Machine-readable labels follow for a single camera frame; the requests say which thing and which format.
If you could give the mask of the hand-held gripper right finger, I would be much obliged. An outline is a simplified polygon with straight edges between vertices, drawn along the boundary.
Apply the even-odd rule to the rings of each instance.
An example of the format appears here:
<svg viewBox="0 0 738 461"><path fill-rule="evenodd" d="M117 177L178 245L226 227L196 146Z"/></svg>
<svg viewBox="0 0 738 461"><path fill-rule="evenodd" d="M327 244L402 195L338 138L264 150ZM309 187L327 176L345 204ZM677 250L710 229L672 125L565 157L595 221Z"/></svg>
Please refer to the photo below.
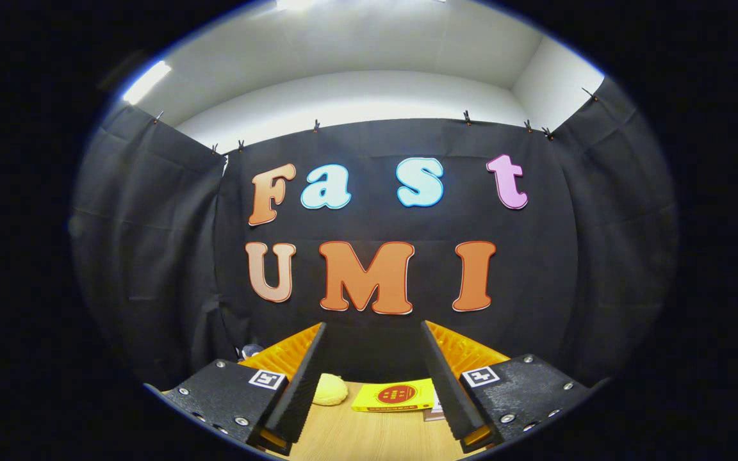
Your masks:
<svg viewBox="0 0 738 461"><path fill-rule="evenodd" d="M596 391L536 354L507 358L430 321L421 332L425 363L464 453L521 441Z"/></svg>

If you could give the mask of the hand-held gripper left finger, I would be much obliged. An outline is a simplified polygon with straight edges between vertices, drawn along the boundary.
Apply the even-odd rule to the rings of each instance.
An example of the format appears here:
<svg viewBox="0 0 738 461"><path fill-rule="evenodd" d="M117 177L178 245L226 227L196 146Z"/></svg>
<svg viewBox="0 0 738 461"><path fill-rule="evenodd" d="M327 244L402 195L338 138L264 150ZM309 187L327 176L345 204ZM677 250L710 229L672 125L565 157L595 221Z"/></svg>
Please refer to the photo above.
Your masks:
<svg viewBox="0 0 738 461"><path fill-rule="evenodd" d="M217 359L160 400L231 444L289 455L299 441L324 359L326 324L290 336L251 359Z"/></svg>

